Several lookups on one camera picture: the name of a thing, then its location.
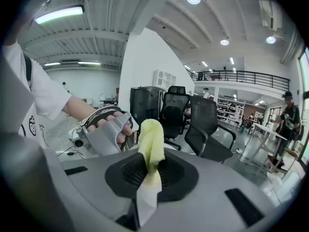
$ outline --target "white pillar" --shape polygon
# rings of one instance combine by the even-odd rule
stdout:
[[[214,97],[213,97],[213,101],[216,103],[218,102],[218,96],[219,96],[219,87],[216,87],[214,89]]]

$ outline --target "black mesh chair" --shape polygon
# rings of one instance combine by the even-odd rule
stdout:
[[[236,140],[236,135],[218,124],[216,102],[199,96],[192,96],[190,103],[191,125],[184,137],[185,141],[197,156],[222,162],[232,157],[231,149]],[[218,127],[232,134],[233,140],[229,148],[211,137]]]
[[[169,91],[164,94],[159,122],[163,127],[164,142],[178,147],[178,150],[181,150],[180,145],[171,142],[169,139],[175,139],[178,135],[183,133],[185,127],[183,113],[190,101],[190,96],[185,94],[184,87],[175,87],[177,86],[171,86]]]

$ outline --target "ceiling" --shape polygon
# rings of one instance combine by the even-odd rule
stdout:
[[[104,68],[120,70],[130,32],[141,33],[147,27],[191,71],[221,70],[223,66],[244,70],[246,54],[230,56],[224,47],[253,52],[263,48],[282,59],[295,29],[284,13],[281,29],[275,32],[263,26],[259,0],[201,0],[197,5],[187,0],[53,0],[37,16],[79,4],[84,5],[82,15],[40,25],[33,22],[25,29],[18,41],[26,54],[41,64],[100,61]],[[274,33],[280,37],[275,44],[267,44],[266,37]],[[230,45],[220,45],[221,39],[229,39]]]
[[[204,87],[195,87],[194,93],[196,95],[202,96],[204,94]],[[209,93],[211,95],[214,95],[214,87],[208,87]],[[245,90],[237,90],[237,89],[229,89],[229,88],[219,88],[219,96],[227,97],[227,98],[234,98],[234,94],[236,94],[236,97],[238,100],[246,101],[247,103],[256,104],[260,101],[264,101],[262,105],[270,105],[275,102],[283,102],[283,100],[267,96],[267,95],[261,95],[259,93],[249,92]]]

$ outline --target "black railing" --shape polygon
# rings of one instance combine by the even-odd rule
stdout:
[[[252,83],[266,87],[273,87],[283,91],[289,91],[290,79],[269,75],[259,72],[245,71],[213,71],[191,73],[193,81],[232,81],[241,83]]]

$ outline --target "air conditioning unit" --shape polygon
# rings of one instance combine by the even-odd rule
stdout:
[[[282,28],[282,9],[273,1],[259,0],[262,25],[277,31]]]

